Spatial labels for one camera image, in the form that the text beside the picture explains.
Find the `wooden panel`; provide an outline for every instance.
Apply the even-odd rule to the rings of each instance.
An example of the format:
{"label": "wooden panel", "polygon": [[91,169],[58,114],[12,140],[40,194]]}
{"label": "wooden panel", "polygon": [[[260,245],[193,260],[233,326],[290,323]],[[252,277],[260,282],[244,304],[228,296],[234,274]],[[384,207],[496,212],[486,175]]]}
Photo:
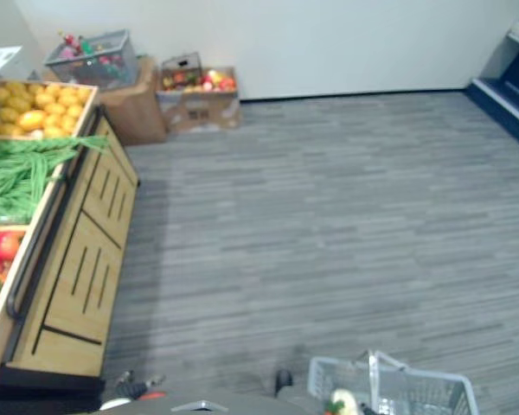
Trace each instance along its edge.
{"label": "wooden panel", "polygon": [[121,147],[121,144],[119,143],[119,140],[115,135],[115,132],[113,131],[112,127],[107,122],[106,118],[102,117],[102,119],[100,120],[98,128],[96,129],[96,134],[107,136],[109,143],[110,143],[110,150],[113,153],[113,156],[118,160],[118,163],[120,164],[121,169],[127,175],[129,182],[133,186],[137,186],[137,182],[138,182],[137,172],[132,167],[131,162],[127,158],[127,155],[125,154],[125,151],[123,150],[123,147]]}
{"label": "wooden panel", "polygon": [[45,324],[104,343],[121,260],[121,250],[83,214],[60,270]]}
{"label": "wooden panel", "polygon": [[64,212],[63,221],[56,234],[54,244],[50,249],[49,261],[42,271],[41,281],[36,289],[35,298],[23,324],[23,330],[11,362],[13,367],[23,367],[22,364],[27,365],[34,358],[33,347],[41,331],[44,314],[48,307],[48,300],[54,291],[56,276],[63,260],[63,253],[67,250],[71,240],[72,231],[79,217],[80,208],[95,171],[97,161],[98,153],[89,151],[81,168],[79,179],[75,184],[75,189],[71,194],[71,200]]}
{"label": "wooden panel", "polygon": [[102,154],[83,209],[118,246],[124,246],[136,188],[112,153]]}
{"label": "wooden panel", "polygon": [[58,374],[99,376],[103,355],[103,345],[44,329],[37,353],[22,364],[11,362],[8,366]]}

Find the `white shopping basket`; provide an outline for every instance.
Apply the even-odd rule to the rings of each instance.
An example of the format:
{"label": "white shopping basket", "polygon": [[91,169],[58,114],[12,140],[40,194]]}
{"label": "white shopping basket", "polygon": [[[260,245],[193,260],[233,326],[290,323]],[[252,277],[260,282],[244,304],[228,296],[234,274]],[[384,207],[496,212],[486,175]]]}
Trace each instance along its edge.
{"label": "white shopping basket", "polygon": [[388,415],[478,415],[471,383],[458,374],[416,370],[379,351],[357,361],[314,357],[308,393],[330,400],[337,388],[350,390],[358,404]]}

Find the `black shoe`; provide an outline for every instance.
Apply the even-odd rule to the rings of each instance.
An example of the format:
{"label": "black shoe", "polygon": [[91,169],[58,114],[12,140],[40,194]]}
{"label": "black shoe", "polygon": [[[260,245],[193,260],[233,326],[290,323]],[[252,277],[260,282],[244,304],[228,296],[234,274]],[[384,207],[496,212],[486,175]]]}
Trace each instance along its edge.
{"label": "black shoe", "polygon": [[277,372],[277,377],[275,378],[275,397],[277,397],[283,387],[292,385],[294,385],[294,381],[292,380],[292,373],[290,373],[288,370],[280,369]]}

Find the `white wall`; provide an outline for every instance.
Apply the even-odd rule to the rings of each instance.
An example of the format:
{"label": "white wall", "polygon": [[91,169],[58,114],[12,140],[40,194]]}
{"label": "white wall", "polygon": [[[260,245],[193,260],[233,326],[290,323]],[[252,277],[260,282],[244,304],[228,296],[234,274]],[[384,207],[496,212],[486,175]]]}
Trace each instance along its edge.
{"label": "white wall", "polygon": [[44,50],[58,29],[128,28],[161,61],[235,65],[243,98],[461,88],[519,0],[16,0]]}
{"label": "white wall", "polygon": [[44,53],[13,0],[0,0],[0,47],[23,45],[37,70],[41,69]]}

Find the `yellow fruit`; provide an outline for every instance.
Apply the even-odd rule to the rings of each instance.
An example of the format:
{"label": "yellow fruit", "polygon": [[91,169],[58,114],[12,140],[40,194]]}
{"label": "yellow fruit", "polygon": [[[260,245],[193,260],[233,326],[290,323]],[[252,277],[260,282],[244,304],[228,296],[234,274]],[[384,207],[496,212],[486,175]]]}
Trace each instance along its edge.
{"label": "yellow fruit", "polygon": [[32,93],[28,93],[26,91],[21,91],[18,95],[19,98],[24,99],[25,101],[29,102],[30,105],[33,105],[35,103],[35,97]]}
{"label": "yellow fruit", "polygon": [[60,91],[61,86],[59,86],[58,84],[50,84],[46,88],[44,88],[45,93],[49,93],[50,95],[56,98],[58,97],[58,95],[60,95]]}
{"label": "yellow fruit", "polygon": [[58,98],[58,104],[62,104],[65,107],[77,105],[79,104],[79,99],[75,97],[73,94],[66,93],[65,95],[60,95],[60,97]]}
{"label": "yellow fruit", "polygon": [[64,130],[58,127],[46,127],[44,129],[44,137],[45,138],[58,138],[58,137],[68,137]]}
{"label": "yellow fruit", "polygon": [[66,86],[62,88],[60,91],[60,95],[75,95],[77,93],[77,89],[72,86]]}
{"label": "yellow fruit", "polygon": [[14,128],[11,130],[12,136],[24,136],[25,131],[19,125],[14,125]]}
{"label": "yellow fruit", "polygon": [[48,115],[42,125],[44,126],[44,128],[59,127],[61,125],[61,115],[58,115],[58,114]]}
{"label": "yellow fruit", "polygon": [[81,105],[84,105],[87,102],[87,99],[89,96],[90,96],[90,89],[79,88],[77,90],[77,97],[79,97],[79,102]]}
{"label": "yellow fruit", "polygon": [[23,113],[17,120],[17,125],[23,128],[25,131],[38,130],[39,128],[42,128],[45,118],[46,112],[44,111],[27,111]]}
{"label": "yellow fruit", "polygon": [[13,108],[9,108],[8,106],[0,109],[0,119],[4,123],[12,123],[14,124],[19,118],[19,112],[14,110]]}
{"label": "yellow fruit", "polygon": [[11,92],[12,95],[17,95],[20,92],[27,92],[25,85],[21,82],[6,82],[6,85],[4,86],[8,91]]}
{"label": "yellow fruit", "polygon": [[31,104],[25,99],[21,99],[19,97],[8,98],[6,105],[10,108],[13,108],[17,112],[26,112],[31,109]]}
{"label": "yellow fruit", "polygon": [[22,136],[24,131],[21,127],[10,123],[0,125],[1,136]]}
{"label": "yellow fruit", "polygon": [[38,85],[38,84],[30,84],[27,89],[29,89],[29,92],[33,95],[37,95],[39,93],[44,92],[44,86]]}
{"label": "yellow fruit", "polygon": [[81,113],[83,112],[83,107],[80,106],[79,104],[76,104],[76,105],[71,105],[68,109],[67,109],[67,115],[69,117],[73,117],[75,119],[79,119]]}
{"label": "yellow fruit", "polygon": [[61,128],[71,134],[75,125],[77,124],[77,120],[73,117],[69,117],[68,115],[64,115],[61,119]]}
{"label": "yellow fruit", "polygon": [[0,87],[0,105],[4,105],[6,102],[6,99],[11,97],[11,92],[8,91],[6,88]]}
{"label": "yellow fruit", "polygon": [[66,107],[61,104],[48,104],[44,107],[44,111],[48,114],[63,115],[66,113]]}
{"label": "yellow fruit", "polygon": [[48,104],[53,104],[55,102],[55,98],[53,95],[49,93],[39,93],[35,96],[36,106],[39,108],[44,108]]}

